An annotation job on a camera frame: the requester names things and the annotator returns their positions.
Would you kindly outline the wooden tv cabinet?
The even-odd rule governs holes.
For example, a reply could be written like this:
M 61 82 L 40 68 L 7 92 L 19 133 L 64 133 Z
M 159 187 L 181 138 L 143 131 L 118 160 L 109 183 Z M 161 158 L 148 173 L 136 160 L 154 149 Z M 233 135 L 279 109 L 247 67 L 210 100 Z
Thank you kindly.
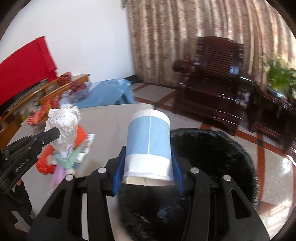
M 43 113 L 47 113 L 50 108 L 58 107 L 58 101 L 62 98 L 62 94 L 71 91 L 72 88 L 89 82 L 89 74 L 80 74 L 70 78 L 57 78 L 51 82 L 42 80 L 33 88 L 14 101 L 1 114 L 1 149 L 4 149 L 18 129 L 21 123 L 26 121 L 28 116 L 34 115 L 36 111 L 46 109 Z

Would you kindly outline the patterned beige curtain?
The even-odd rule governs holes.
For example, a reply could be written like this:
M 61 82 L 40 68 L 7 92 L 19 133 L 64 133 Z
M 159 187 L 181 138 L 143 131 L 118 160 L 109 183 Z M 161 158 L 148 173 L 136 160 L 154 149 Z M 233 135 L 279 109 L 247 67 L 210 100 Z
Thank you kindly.
M 192 60 L 198 37 L 243 44 L 243 68 L 266 83 L 264 56 L 295 66 L 295 36 L 267 1 L 122 1 L 127 10 L 135 73 L 145 83 L 175 86 L 178 59 Z

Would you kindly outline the blue white paper cup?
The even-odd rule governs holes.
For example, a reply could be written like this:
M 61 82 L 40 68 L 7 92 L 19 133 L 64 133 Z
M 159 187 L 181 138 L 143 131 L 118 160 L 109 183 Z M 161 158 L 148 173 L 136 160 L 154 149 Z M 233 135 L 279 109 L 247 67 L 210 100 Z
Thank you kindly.
M 132 115 L 129 122 L 123 183 L 140 186 L 174 185 L 169 117 L 155 109 Z

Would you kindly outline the glass bowl of apples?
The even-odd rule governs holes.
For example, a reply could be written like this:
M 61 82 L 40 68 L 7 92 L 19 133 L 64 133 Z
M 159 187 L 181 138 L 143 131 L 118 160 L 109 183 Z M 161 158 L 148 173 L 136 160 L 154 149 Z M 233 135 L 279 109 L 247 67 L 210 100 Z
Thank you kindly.
M 89 96 L 91 82 L 86 81 L 79 83 L 78 81 L 72 81 L 70 89 L 62 94 L 62 99 L 65 99 L 66 103 L 74 104 L 81 102 Z

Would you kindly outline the red plastic bag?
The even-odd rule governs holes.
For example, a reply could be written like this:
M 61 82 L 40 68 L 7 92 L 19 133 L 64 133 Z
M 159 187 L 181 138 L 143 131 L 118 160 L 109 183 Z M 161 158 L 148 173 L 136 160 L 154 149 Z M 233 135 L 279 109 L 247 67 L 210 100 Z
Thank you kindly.
M 82 142 L 86 140 L 86 138 L 87 133 L 85 132 L 85 129 L 82 128 L 81 125 L 79 125 L 74 149 L 77 149 L 82 144 Z M 48 147 L 46 147 L 46 149 L 42 152 L 41 157 L 37 160 L 36 168 L 40 173 L 44 175 L 54 173 L 56 164 L 50 164 L 50 162 L 48 161 L 48 157 L 51 157 L 53 155 L 53 151 L 55 151 L 53 146 L 48 145 Z

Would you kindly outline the glass bowl of snacks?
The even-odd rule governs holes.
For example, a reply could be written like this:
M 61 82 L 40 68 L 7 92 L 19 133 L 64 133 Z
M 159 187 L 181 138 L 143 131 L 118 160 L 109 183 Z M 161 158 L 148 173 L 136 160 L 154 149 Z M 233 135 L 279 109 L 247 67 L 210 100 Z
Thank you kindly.
M 46 103 L 41 107 L 41 109 L 35 111 L 33 114 L 30 114 L 26 119 L 26 124 L 28 126 L 37 126 L 39 124 L 46 123 L 48 119 L 49 111 L 53 108 L 59 107 L 59 96 L 55 96 L 52 99 L 48 99 Z

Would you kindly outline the white blue medicine box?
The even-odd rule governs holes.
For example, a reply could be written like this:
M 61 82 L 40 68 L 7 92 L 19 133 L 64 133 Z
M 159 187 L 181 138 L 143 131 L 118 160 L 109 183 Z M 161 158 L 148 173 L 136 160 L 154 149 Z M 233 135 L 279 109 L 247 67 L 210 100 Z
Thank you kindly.
M 76 161 L 78 163 L 82 163 L 85 157 L 89 154 L 91 146 L 93 144 L 95 138 L 95 134 L 88 133 L 87 138 L 82 142 L 82 144 L 79 146 L 79 153 L 76 158 Z

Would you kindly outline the green potted plant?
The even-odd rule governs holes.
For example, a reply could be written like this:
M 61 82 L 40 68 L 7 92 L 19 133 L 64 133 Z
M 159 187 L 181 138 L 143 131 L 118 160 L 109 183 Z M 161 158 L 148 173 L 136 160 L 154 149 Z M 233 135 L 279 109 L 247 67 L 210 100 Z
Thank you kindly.
M 280 54 L 273 57 L 264 54 L 262 62 L 269 86 L 275 91 L 287 95 L 295 86 L 295 69 L 292 68 L 291 63 L 285 61 Z

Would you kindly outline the green rubber glove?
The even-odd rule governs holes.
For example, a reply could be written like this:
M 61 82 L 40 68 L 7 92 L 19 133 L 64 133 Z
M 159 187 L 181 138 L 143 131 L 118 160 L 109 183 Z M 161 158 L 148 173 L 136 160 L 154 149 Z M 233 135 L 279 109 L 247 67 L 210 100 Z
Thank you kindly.
M 71 169 L 75 168 L 75 166 L 80 163 L 80 161 L 77 159 L 80 151 L 81 150 L 79 148 L 74 149 L 67 158 L 62 158 L 62 156 L 57 151 L 53 151 L 53 156 L 57 164 L 61 165 L 64 169 Z

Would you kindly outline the dark wooden side table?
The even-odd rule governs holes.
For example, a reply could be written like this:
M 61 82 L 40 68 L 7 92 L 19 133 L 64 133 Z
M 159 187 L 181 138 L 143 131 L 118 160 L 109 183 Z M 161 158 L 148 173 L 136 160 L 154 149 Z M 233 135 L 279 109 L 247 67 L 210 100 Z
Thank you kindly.
M 282 146 L 284 154 L 295 150 L 295 108 L 289 102 L 255 85 L 246 114 L 249 131 L 269 136 Z

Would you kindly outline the red cloth cover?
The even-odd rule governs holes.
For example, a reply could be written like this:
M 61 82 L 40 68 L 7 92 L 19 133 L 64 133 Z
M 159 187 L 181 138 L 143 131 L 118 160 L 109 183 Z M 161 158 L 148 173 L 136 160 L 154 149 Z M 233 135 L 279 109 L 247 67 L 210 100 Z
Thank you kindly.
M 56 70 L 44 36 L 22 46 L 1 63 L 1 104 L 41 80 L 55 80 Z

